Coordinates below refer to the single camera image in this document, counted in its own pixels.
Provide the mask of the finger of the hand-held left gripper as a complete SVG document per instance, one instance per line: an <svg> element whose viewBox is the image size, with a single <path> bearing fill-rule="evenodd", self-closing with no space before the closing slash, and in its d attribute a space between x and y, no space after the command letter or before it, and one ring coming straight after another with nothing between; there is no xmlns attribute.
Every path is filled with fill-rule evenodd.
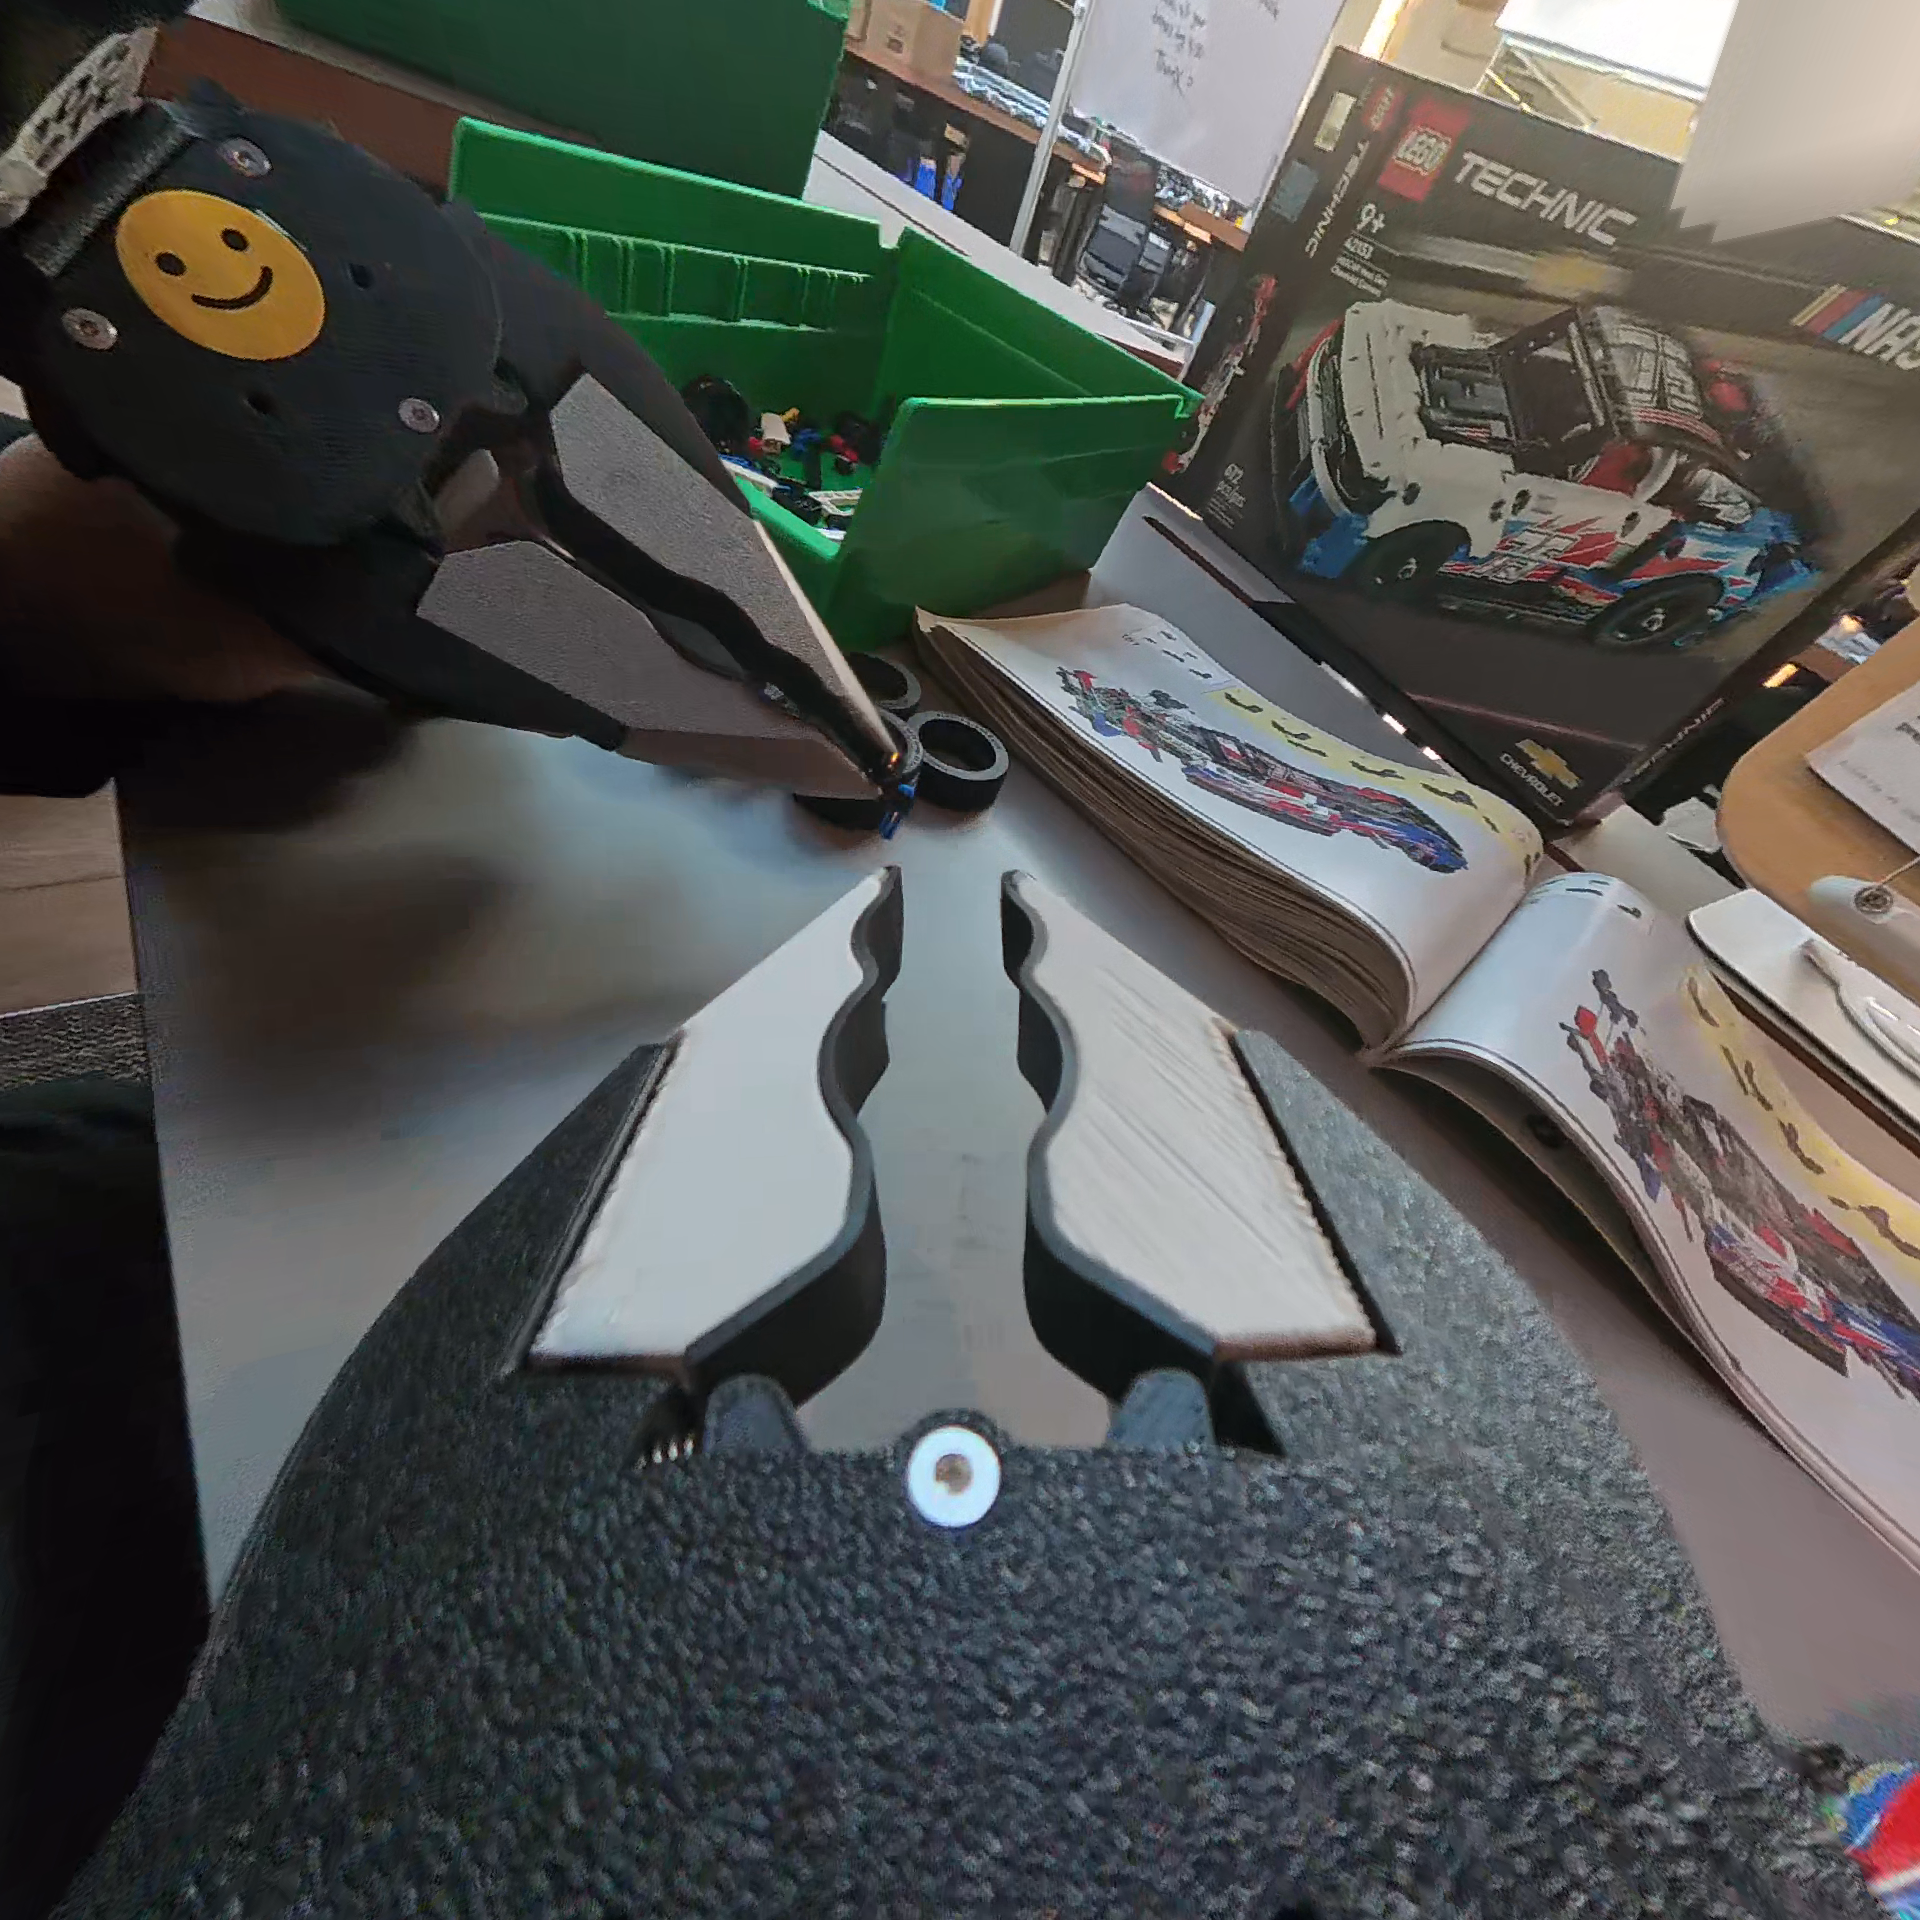
<svg viewBox="0 0 1920 1920"><path fill-rule="evenodd" d="M825 732L687 660L644 612L549 545L452 553L419 615L611 722L622 756L831 799L881 796Z"/></svg>
<svg viewBox="0 0 1920 1920"><path fill-rule="evenodd" d="M905 785L907 748L858 682L727 474L710 479L625 397L578 372L546 421L538 490L561 543L625 592L668 634L705 634L702 665L724 663L765 709L829 752L804 785Z"/></svg>

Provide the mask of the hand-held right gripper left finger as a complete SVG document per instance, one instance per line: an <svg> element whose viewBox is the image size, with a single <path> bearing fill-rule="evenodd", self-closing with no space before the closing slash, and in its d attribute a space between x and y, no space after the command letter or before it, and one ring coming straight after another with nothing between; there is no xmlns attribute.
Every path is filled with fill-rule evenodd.
<svg viewBox="0 0 1920 1920"><path fill-rule="evenodd" d="M898 866L834 898L685 1020L561 1237L529 1369L761 1376L804 1404L874 1343L887 1248L862 1110L892 1062Z"/></svg>

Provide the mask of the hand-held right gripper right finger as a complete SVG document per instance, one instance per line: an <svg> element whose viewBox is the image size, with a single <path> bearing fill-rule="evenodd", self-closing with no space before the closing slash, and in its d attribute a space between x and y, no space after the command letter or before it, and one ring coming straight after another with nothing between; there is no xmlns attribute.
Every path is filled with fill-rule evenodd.
<svg viewBox="0 0 1920 1920"><path fill-rule="evenodd" d="M1043 1104L1025 1305L1107 1400L1172 1370L1379 1351L1379 1318L1241 1055L1239 1028L1027 870L999 882L1018 1065Z"/></svg>

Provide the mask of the green storage bin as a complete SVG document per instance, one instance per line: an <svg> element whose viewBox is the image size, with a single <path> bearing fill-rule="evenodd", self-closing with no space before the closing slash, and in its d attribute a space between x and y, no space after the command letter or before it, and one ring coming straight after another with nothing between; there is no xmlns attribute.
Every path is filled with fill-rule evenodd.
<svg viewBox="0 0 1920 1920"><path fill-rule="evenodd" d="M834 1L283 1L299 26L633 160L798 198Z"/></svg>
<svg viewBox="0 0 1920 1920"><path fill-rule="evenodd" d="M735 490L849 650L914 609L974 615L1090 569L1201 397L945 247L853 213L461 119L449 189L601 304L675 389L716 377L798 413L823 490Z"/></svg>

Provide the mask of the toy brick race car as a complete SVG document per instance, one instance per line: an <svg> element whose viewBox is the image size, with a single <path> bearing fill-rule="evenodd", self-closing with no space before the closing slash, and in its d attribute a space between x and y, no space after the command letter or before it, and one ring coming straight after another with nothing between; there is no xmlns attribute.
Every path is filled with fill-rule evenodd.
<svg viewBox="0 0 1920 1920"><path fill-rule="evenodd" d="M1809 1744L1798 1772L1819 1813L1887 1916L1918 1916L1918 1762L1858 1760Z"/></svg>

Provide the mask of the person's left forearm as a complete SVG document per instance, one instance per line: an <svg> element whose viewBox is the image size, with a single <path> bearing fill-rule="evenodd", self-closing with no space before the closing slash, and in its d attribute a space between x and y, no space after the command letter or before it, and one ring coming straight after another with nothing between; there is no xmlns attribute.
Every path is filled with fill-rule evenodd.
<svg viewBox="0 0 1920 1920"><path fill-rule="evenodd" d="M299 825L394 762L419 722L337 680L210 704L65 697L5 676L3 792L89 799L117 784L169 825Z"/></svg>

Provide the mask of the grey desk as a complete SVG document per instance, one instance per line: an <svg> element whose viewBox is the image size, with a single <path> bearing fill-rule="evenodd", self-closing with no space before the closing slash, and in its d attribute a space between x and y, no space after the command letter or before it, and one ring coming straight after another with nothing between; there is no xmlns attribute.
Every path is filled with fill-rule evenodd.
<svg viewBox="0 0 1920 1920"><path fill-rule="evenodd" d="M395 1289L635 1044L669 1036L851 882L903 872L892 1068L863 1121L889 1270L875 1342L803 1409L875 1448L938 1407L1083 1445L1103 1406L1033 1336L1002 872L1067 895L1275 1037L1430 1178L1581 1351L1761 1709L1915 1754L1910 1572L1753 1426L1618 1260L1446 1095L1369 1072L1322 1001L1247 965L1014 769L892 838L783 792L577 740L387 732L363 704L247 711L122 796L207 1586Z"/></svg>

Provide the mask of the person's left hand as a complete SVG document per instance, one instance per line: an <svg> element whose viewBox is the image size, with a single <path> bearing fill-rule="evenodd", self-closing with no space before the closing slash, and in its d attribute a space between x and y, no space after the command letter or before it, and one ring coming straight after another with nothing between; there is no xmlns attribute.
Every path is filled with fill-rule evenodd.
<svg viewBox="0 0 1920 1920"><path fill-rule="evenodd" d="M3 455L5 693L254 704L330 682L262 618L194 582L131 485L81 479L26 434Z"/></svg>

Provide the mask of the pile of loose bricks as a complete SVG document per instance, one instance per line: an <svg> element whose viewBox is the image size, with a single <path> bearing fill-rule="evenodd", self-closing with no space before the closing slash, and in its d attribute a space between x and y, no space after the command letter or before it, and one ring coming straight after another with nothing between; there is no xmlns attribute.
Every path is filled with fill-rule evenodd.
<svg viewBox="0 0 1920 1920"><path fill-rule="evenodd" d="M694 374L678 394L748 500L779 508L831 543L846 538L892 439L898 397L870 415L821 418L801 407L754 408L719 374Z"/></svg>

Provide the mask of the open instruction booklet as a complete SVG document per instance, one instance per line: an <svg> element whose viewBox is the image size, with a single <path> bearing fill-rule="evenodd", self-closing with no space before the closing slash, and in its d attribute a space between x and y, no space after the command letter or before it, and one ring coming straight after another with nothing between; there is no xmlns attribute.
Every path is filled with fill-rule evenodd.
<svg viewBox="0 0 1920 1920"><path fill-rule="evenodd" d="M1369 1065L1487 1119L1771 1437L1918 1551L1918 1212L1794 1093L1684 924L1487 791L1282 711L1162 615L917 612L966 705Z"/></svg>

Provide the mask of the cardboard box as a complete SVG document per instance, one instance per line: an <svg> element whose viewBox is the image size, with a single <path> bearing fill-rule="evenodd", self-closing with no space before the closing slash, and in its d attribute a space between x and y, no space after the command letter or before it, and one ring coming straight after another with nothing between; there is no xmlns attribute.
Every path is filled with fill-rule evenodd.
<svg viewBox="0 0 1920 1920"><path fill-rule="evenodd" d="M966 13L932 1L853 1L849 49L892 58L938 79L948 77L963 53Z"/></svg>

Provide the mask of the whiteboard with writing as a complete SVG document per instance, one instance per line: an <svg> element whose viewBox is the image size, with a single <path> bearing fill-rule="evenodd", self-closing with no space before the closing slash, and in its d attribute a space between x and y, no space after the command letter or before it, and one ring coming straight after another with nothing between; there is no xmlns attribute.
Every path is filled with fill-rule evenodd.
<svg viewBox="0 0 1920 1920"><path fill-rule="evenodd" d="M1067 112L1254 207L1339 10L1339 1L1076 1L1011 248L1025 250Z"/></svg>

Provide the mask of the black car set box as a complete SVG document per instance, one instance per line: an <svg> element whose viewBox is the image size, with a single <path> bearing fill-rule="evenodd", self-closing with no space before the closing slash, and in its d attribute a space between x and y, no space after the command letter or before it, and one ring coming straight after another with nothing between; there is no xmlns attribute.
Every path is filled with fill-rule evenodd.
<svg viewBox="0 0 1920 1920"><path fill-rule="evenodd" d="M1915 564L1915 228L1722 241L1675 181L1335 53L1169 460L1287 637L1543 825Z"/></svg>

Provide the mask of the printed instruction sheet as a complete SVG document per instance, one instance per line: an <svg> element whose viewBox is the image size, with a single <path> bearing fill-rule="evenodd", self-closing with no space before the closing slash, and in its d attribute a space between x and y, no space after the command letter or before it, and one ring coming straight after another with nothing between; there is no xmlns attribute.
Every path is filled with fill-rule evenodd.
<svg viewBox="0 0 1920 1920"><path fill-rule="evenodd" d="M1818 748L1809 768L1875 826L1918 852L1915 682Z"/></svg>

